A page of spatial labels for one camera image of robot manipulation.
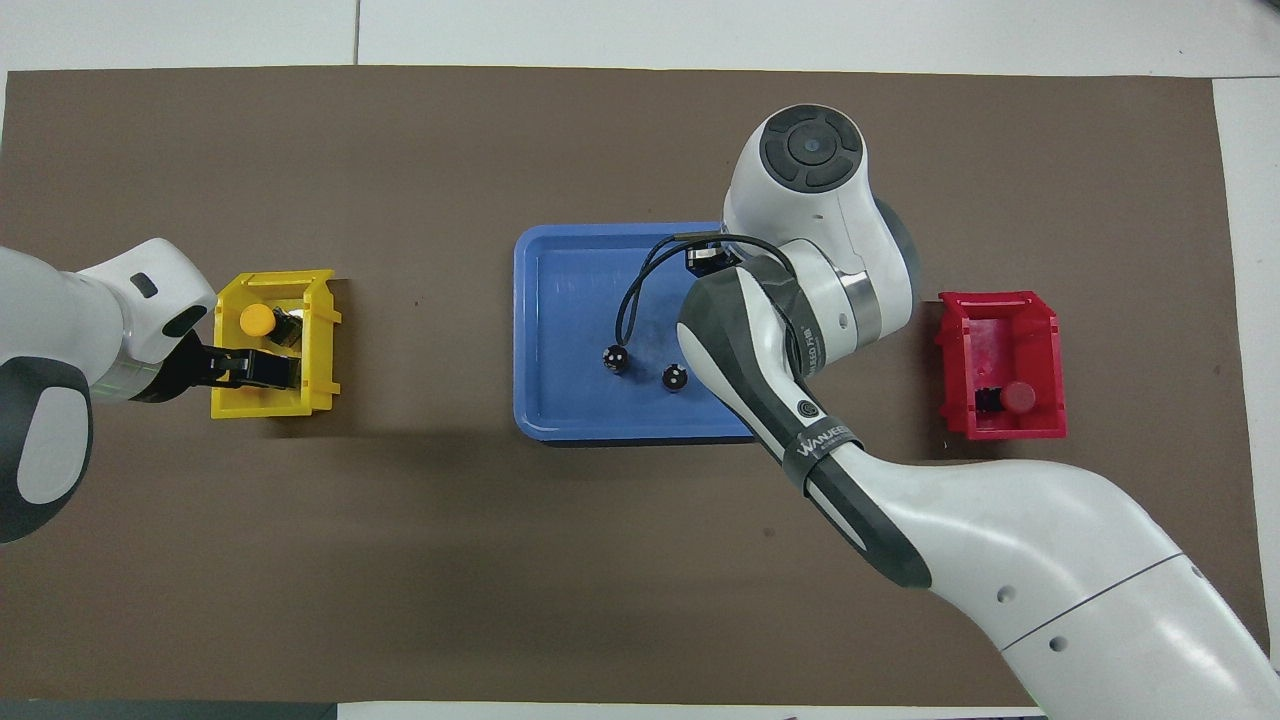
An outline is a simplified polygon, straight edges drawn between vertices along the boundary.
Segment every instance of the red round object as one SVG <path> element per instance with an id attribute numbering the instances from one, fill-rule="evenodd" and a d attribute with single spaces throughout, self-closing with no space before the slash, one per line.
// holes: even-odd
<path id="1" fill-rule="evenodd" d="M 1015 415 L 1030 413 L 1032 407 L 1036 407 L 1036 388 L 1030 383 L 1014 380 L 1001 388 L 1000 404 L 1005 406 L 1005 410 Z"/>

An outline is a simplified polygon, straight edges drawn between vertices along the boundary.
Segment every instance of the yellow round object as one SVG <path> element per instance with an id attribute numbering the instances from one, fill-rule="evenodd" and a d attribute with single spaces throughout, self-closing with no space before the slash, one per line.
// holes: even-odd
<path id="1" fill-rule="evenodd" d="M 241 329 L 250 337 L 264 337 L 275 329 L 275 313 L 261 302 L 255 302 L 241 313 Z"/>

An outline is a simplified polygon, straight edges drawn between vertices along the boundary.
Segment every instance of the brown table surface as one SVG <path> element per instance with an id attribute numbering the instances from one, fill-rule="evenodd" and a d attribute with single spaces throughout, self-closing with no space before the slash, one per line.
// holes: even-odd
<path id="1" fill-rule="evenodd" d="M 1263 638 L 1208 81 L 36 72 L 9 79 L 0 242 L 76 269 L 163 236 L 215 287 L 334 268 L 343 395 L 289 420 L 211 421 L 195 391 L 100 407 L 74 500 L 0 550 L 0 696 L 1025 705 L 759 447 L 552 448 L 512 421 L 520 233 L 716 219 L 748 133 L 797 101 L 861 126 L 925 297 L 1059 311 L 1070 437 L 946 433 L 936 306 L 812 383 L 826 405 L 892 460 L 1112 478 Z"/>

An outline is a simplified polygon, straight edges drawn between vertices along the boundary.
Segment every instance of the velcro strap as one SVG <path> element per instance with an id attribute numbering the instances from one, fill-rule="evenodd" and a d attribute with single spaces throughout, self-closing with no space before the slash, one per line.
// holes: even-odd
<path id="1" fill-rule="evenodd" d="M 804 492 L 804 482 L 819 460 L 831 455 L 841 445 L 851 442 L 861 447 L 858 436 L 838 419 L 827 415 L 817 423 L 796 433 L 782 452 L 782 471 L 791 483 Z"/>

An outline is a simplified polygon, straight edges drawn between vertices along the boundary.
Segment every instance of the cable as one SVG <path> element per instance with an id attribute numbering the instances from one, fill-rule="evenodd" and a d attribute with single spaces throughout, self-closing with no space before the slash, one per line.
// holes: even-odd
<path id="1" fill-rule="evenodd" d="M 682 237 L 691 237 L 696 240 L 684 240 Z M 640 265 L 640 272 L 636 278 L 631 281 L 631 286 L 622 295 L 622 302 L 618 305 L 618 315 L 613 323 L 613 338 L 614 341 L 626 347 L 627 342 L 631 341 L 631 333 L 635 332 L 636 314 L 640 311 L 640 290 L 644 286 L 645 278 L 650 273 L 658 269 L 659 265 L 667 260 L 675 258 L 676 255 L 695 247 L 707 247 L 708 245 L 716 242 L 740 242 L 742 245 L 751 245 L 764 250 L 765 252 L 773 255 L 778 263 L 787 270 L 792 277 L 796 274 L 795 268 L 791 265 L 791 260 L 782 254 L 777 246 L 764 242 L 754 237 L 741 236 L 741 234 L 726 234 L 726 233 L 684 233 L 672 234 L 658 241 L 649 254 L 645 256 L 644 264 Z M 676 246 L 664 251 L 662 255 L 657 255 L 658 250 L 664 245 L 676 242 Z M 627 306 L 630 305 L 630 315 L 627 314 Z"/>

